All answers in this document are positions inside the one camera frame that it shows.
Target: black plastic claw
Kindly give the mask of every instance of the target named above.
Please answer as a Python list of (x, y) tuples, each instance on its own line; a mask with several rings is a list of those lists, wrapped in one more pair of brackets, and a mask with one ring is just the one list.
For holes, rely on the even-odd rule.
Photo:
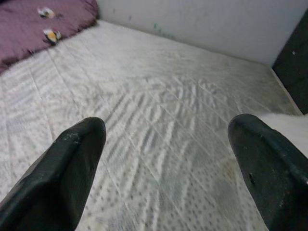
[(73, 231), (106, 141), (90, 117), (64, 131), (0, 203), (1, 231)]
[(308, 230), (308, 159), (256, 116), (236, 116), (229, 140), (270, 231)]

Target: wrinkled fabric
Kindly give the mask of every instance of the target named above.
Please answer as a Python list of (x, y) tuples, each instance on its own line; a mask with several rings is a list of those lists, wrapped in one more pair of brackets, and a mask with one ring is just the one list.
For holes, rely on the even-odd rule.
[(0, 197), (88, 116), (107, 141), (78, 231), (265, 231), (231, 151), (240, 113), (296, 110), (269, 68), (99, 21), (0, 76)]
[[(38, 9), (51, 8), (59, 17), (41, 18)], [(44, 30), (63, 38), (96, 22), (95, 0), (6, 0), (0, 4), (0, 73), (9, 65), (49, 47)]]

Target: wall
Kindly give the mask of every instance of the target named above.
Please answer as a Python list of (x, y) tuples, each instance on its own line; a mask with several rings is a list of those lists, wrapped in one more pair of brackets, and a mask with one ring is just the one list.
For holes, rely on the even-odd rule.
[(97, 0), (105, 21), (272, 65), (308, 0)]

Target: cartoon bee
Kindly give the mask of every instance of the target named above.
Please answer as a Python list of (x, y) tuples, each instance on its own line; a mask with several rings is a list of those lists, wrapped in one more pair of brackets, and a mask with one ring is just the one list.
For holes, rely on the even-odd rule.
[(54, 18), (56, 14), (52, 9), (44, 7), (43, 9), (38, 8), (38, 13), (42, 18)]
[(47, 41), (51, 45), (55, 45), (61, 38), (61, 33), (58, 30), (45, 29), (43, 30)]

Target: stain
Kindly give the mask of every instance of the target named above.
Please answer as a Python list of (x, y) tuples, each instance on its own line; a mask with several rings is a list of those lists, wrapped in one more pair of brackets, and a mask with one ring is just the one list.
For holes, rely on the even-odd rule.
[(239, 197), (235, 193), (234, 186), (224, 179), (216, 179), (213, 187), (217, 211), (229, 219), (233, 219), (234, 214), (240, 214)]
[(168, 33), (167, 31), (163, 30), (157, 23), (154, 23), (154, 26), (153, 26), (153, 29), (154, 30), (157, 30), (158, 29), (158, 34), (162, 37), (165, 37), (165, 38), (168, 38), (168, 39), (172, 39), (172, 40), (175, 40), (175, 36)]

